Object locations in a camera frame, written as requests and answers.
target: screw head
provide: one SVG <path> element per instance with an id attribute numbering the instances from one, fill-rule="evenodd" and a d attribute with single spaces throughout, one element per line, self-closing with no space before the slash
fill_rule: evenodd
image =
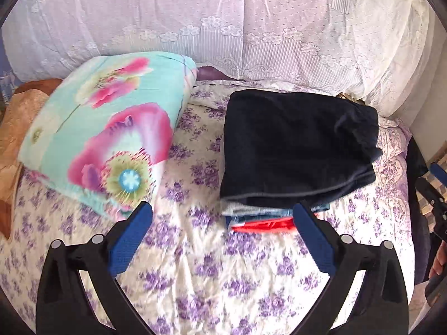
<path id="1" fill-rule="evenodd" d="M 346 244 L 351 244 L 354 239 L 349 234 L 343 234 L 341 236 L 341 241 Z"/>
<path id="2" fill-rule="evenodd" d="M 103 240 L 104 240 L 104 236 L 102 234 L 96 234 L 92 237 L 92 242 L 94 244 L 102 243 Z"/>
<path id="3" fill-rule="evenodd" d="M 59 248 L 61 244 L 62 244 L 61 240 L 56 239 L 51 243 L 51 248 L 54 248 L 54 249 Z"/>
<path id="4" fill-rule="evenodd" d="M 394 245 L 390 241 L 384 241 L 385 248 L 393 249 Z"/>

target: blue gripper pad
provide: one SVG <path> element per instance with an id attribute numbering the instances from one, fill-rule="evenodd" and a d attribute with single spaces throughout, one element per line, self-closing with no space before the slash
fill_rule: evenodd
<path id="1" fill-rule="evenodd" d="M 318 269 L 329 274 L 329 276 L 333 276 L 337 270 L 334 263 L 334 249 L 324 233 L 318 228 L 315 222 L 318 219 L 316 217 L 311 218 L 311 215 L 314 214 L 308 213 L 301 204 L 296 204 L 293 207 L 293 223 L 309 249 Z"/>
<path id="2" fill-rule="evenodd" d="M 447 172 L 438 164 L 430 165 L 430 172 L 441 182 L 442 185 L 447 186 Z"/>
<path id="3" fill-rule="evenodd" d="M 113 278 L 126 271 L 152 224 L 152 207 L 148 203 L 140 204 L 135 211 L 127 219 L 131 222 L 109 252 L 109 272 Z"/>

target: pink flower print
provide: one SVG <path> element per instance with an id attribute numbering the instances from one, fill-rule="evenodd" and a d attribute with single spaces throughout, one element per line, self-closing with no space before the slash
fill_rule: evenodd
<path id="1" fill-rule="evenodd" d="M 119 68 L 114 66 L 93 75 L 79 89 L 75 99 L 80 105 L 98 108 L 137 89 L 139 77 L 151 71 L 148 58 L 134 58 L 127 64 L 121 62 Z"/>
<path id="2" fill-rule="evenodd" d="M 144 150 L 117 152 L 102 166 L 101 187 L 126 210 L 150 201 L 155 187 L 149 155 Z"/>
<path id="3" fill-rule="evenodd" d="M 139 142 L 135 142 L 135 147 L 138 147 L 136 152 L 125 149 L 128 148 L 129 137 L 133 142 L 136 137 L 140 139 Z M 144 172 L 140 172 L 144 166 L 141 161 L 143 160 L 148 166 L 166 160 L 171 138 L 172 129 L 168 114 L 158 104 L 146 103 L 126 108 L 113 115 L 102 132 L 85 143 L 84 149 L 71 162 L 67 172 L 68 181 L 94 192 L 112 195 L 113 193 L 107 189 L 113 185 L 107 184 L 108 175 L 101 171 L 104 167 L 108 170 L 118 167 L 114 164 L 116 160 L 113 160 L 118 153 L 132 166 L 125 168 L 119 165 L 124 171 L 134 170 L 140 177 L 145 177 Z"/>
<path id="4" fill-rule="evenodd" d="M 26 170 L 25 171 L 26 179 L 28 179 L 31 183 L 39 183 L 42 180 L 48 180 L 48 176 L 41 174 L 35 170 Z"/>

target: folded clothes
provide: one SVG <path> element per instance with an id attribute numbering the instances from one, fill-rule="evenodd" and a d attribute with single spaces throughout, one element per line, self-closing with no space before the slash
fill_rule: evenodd
<path id="1" fill-rule="evenodd" d="M 312 93 L 231 95 L 224 125 L 222 200 L 263 208 L 314 207 L 375 181 L 374 108 Z"/>
<path id="2" fill-rule="evenodd" d="M 253 233 L 294 229 L 294 226 L 290 225 L 289 220 L 292 218 L 292 209 L 258 208 L 248 207 L 246 205 L 243 205 L 243 207 L 251 208 L 252 211 L 240 211 L 240 215 L 235 216 L 225 215 L 225 221 L 229 231 L 244 231 Z M 311 210 L 312 212 L 323 212 L 325 210 L 329 210 L 329 204 L 318 205 L 311 208 Z"/>

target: pillow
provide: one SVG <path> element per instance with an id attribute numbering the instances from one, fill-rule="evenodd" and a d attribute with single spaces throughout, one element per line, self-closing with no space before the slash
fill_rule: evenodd
<path id="1" fill-rule="evenodd" d="M 19 160 L 45 185 L 121 220 L 151 202 L 195 63 L 166 52 L 95 57 L 54 91 Z"/>

